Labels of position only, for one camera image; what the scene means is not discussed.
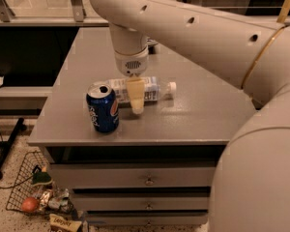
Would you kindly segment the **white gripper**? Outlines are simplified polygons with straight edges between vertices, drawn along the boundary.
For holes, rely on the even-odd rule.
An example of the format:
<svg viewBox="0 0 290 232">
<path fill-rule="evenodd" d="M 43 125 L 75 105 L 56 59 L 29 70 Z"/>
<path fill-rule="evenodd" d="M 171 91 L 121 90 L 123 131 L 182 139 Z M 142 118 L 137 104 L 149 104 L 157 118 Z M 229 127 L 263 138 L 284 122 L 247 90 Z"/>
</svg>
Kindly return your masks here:
<svg viewBox="0 0 290 232">
<path fill-rule="evenodd" d="M 148 67 L 148 47 L 116 48 L 115 62 L 118 71 L 124 76 L 141 75 Z M 144 80 L 138 76 L 129 77 L 126 80 L 126 87 L 132 112 L 141 114 L 144 110 Z"/>
</svg>

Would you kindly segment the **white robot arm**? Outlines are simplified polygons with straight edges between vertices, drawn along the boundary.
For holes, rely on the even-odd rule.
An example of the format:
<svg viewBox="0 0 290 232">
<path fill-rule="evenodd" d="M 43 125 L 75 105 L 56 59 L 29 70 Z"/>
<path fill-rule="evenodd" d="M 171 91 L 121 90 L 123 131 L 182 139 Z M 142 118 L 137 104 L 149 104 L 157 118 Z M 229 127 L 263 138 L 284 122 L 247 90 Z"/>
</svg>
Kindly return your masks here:
<svg viewBox="0 0 290 232">
<path fill-rule="evenodd" d="M 90 3 L 261 104 L 218 161 L 209 232 L 290 232 L 290 26 L 169 0 Z"/>
</svg>

